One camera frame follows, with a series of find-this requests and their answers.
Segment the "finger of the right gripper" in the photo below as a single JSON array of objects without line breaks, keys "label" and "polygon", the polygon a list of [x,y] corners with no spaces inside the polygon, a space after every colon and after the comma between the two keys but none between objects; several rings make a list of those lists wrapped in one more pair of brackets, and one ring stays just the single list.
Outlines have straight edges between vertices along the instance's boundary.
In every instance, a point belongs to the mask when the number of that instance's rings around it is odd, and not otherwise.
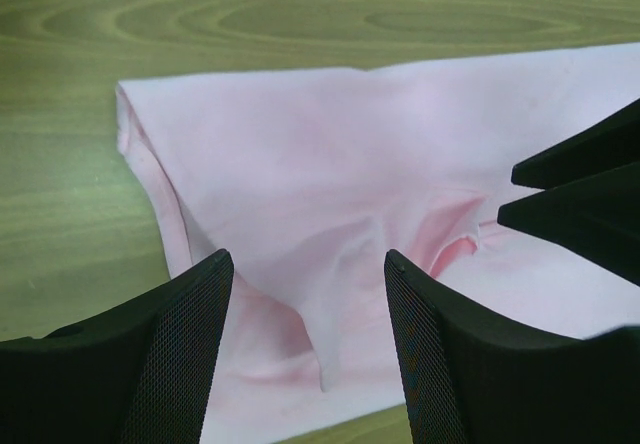
[{"label": "finger of the right gripper", "polygon": [[498,223],[639,283],[637,162],[504,204]]},{"label": "finger of the right gripper", "polygon": [[516,164],[511,182],[551,189],[639,160],[639,102]]}]

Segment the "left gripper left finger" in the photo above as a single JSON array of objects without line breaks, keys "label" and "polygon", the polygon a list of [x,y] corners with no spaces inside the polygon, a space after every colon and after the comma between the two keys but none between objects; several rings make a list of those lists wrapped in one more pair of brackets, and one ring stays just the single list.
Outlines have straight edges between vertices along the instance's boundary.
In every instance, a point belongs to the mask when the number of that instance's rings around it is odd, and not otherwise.
[{"label": "left gripper left finger", "polygon": [[2,442],[199,442],[233,275],[220,249],[94,317],[2,342]]}]

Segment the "pink t shirt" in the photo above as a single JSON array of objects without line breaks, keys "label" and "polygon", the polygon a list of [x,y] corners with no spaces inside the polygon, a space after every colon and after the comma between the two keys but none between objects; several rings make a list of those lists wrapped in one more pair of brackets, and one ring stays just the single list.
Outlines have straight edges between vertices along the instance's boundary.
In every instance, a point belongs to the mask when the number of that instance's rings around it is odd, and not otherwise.
[{"label": "pink t shirt", "polygon": [[635,43],[122,81],[118,147],[168,270],[235,279],[201,439],[274,443],[404,400],[383,263],[396,249],[520,322],[588,337],[638,288],[496,221],[512,167],[639,95]]}]

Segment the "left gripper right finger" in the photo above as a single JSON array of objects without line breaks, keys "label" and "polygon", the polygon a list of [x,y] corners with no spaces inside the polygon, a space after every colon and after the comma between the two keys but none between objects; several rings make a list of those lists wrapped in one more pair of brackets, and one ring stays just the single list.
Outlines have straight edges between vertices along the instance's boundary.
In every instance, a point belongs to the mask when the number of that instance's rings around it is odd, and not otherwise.
[{"label": "left gripper right finger", "polygon": [[503,316],[400,252],[386,296],[416,443],[635,443],[639,330],[588,339]]}]

